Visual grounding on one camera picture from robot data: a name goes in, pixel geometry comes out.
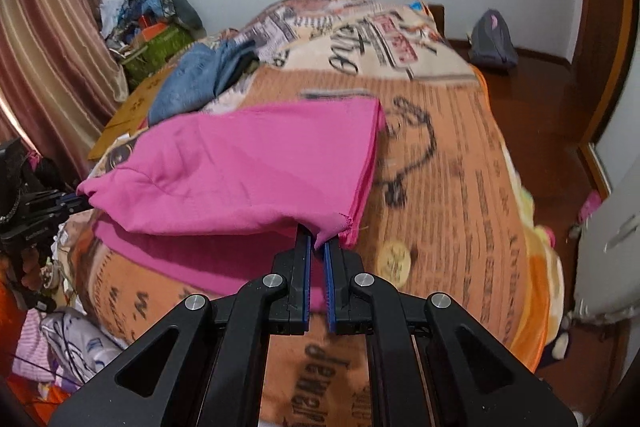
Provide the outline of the pink pants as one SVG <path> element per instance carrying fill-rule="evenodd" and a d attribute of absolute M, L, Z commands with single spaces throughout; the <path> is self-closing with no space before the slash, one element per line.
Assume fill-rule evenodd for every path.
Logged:
<path fill-rule="evenodd" d="M 112 251 L 228 295 L 290 249 L 355 246 L 375 172 L 381 103 L 368 96 L 184 114 L 141 133 L 129 156 L 79 185 Z"/>

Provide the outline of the cardboard piece with flowers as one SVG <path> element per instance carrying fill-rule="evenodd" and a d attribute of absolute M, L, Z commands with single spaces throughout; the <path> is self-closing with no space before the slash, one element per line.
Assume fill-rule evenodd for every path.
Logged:
<path fill-rule="evenodd" d="M 89 150 L 88 161 L 98 161 L 112 143 L 125 133 L 134 134 L 143 127 L 146 115 L 149 113 L 151 104 L 157 95 L 158 90 L 175 69 L 175 65 L 165 66 L 156 74 L 145 78 L 139 86 L 134 89 L 122 106 L 116 110 L 115 115 L 106 124 L 99 139 L 96 140 L 91 150 Z"/>

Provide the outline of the striped brown curtain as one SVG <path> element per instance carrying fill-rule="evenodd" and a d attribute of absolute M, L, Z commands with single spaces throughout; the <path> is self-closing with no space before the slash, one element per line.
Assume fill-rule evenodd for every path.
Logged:
<path fill-rule="evenodd" d="M 100 34 L 101 0 L 1 0 L 1 138 L 20 138 L 75 183 L 128 96 Z"/>

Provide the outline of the printed beige bed blanket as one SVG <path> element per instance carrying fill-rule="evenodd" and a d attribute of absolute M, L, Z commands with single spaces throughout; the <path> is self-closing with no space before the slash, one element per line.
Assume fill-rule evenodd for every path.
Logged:
<path fill-rule="evenodd" d="M 364 271 L 404 294 L 448 294 L 536 376 L 554 333 L 546 246 L 525 223 L 480 77 L 424 13 L 329 0 L 291 0 L 284 10 L 292 37 L 267 55 L 229 113 L 272 103 L 376 98 L 385 127 L 358 241 L 350 248 L 330 241 L 358 254 Z M 218 295 L 100 243 L 124 265 L 101 279 L 108 301 L 141 323 L 130 346 L 186 297 L 224 298 L 257 279 Z M 311 247 L 307 332 L 269 339 L 255 426 L 375 426 L 367 338 L 329 330 L 324 244 Z"/>

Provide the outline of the folded blue jeans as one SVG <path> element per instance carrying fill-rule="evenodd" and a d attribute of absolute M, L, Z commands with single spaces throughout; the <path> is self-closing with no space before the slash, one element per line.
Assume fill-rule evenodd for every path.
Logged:
<path fill-rule="evenodd" d="M 233 87 L 258 62 L 253 39 L 224 39 L 215 49 L 195 43 L 160 87 L 148 113 L 149 126 L 201 109 Z"/>

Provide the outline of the green basket with clothes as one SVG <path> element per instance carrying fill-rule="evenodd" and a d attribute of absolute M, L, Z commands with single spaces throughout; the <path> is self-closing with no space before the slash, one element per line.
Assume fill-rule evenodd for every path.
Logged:
<path fill-rule="evenodd" d="M 188 0 L 111 0 L 100 5 L 101 35 L 130 90 L 206 35 Z"/>

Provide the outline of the pink slipper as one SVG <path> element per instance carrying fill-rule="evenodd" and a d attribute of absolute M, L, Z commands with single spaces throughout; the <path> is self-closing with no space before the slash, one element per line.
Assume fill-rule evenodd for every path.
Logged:
<path fill-rule="evenodd" d="M 582 204 L 578 211 L 578 222 L 584 223 L 593 213 L 601 206 L 602 197 L 600 193 L 593 190 L 587 196 L 585 202 Z"/>

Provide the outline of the grey backpack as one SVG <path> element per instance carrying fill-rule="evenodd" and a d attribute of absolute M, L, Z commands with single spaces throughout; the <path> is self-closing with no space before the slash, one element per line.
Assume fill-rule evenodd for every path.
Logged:
<path fill-rule="evenodd" d="M 469 58 L 477 67 L 509 70 L 518 66 L 509 27 L 497 10 L 487 10 L 474 25 Z"/>

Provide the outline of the brown wooden door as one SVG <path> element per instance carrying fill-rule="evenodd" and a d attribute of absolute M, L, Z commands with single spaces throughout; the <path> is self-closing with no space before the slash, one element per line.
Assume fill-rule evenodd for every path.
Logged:
<path fill-rule="evenodd" d="M 638 0 L 582 0 L 573 72 L 589 113 L 580 142 L 600 140 L 624 89 L 638 29 Z"/>

